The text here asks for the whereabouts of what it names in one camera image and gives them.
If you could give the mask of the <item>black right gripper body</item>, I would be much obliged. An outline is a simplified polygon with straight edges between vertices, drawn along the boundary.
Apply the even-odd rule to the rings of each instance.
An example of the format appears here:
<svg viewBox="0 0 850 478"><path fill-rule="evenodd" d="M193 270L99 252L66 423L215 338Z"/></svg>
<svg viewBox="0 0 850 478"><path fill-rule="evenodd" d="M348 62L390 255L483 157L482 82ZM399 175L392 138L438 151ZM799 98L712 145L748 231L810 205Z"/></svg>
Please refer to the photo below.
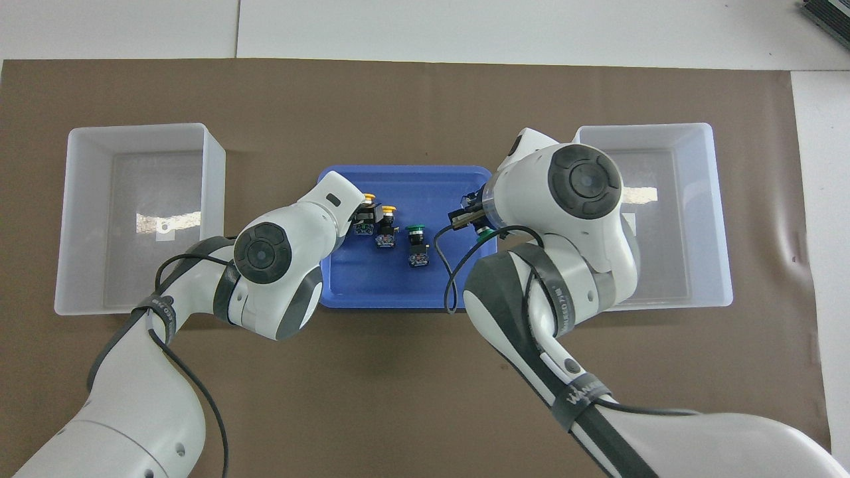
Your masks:
<svg viewBox="0 0 850 478"><path fill-rule="evenodd" d="M462 197L461 208L450 212L450 227L453 230L461 230L467 226L472 226L474 230L489 229L482 196L483 190L479 189Z"/></svg>

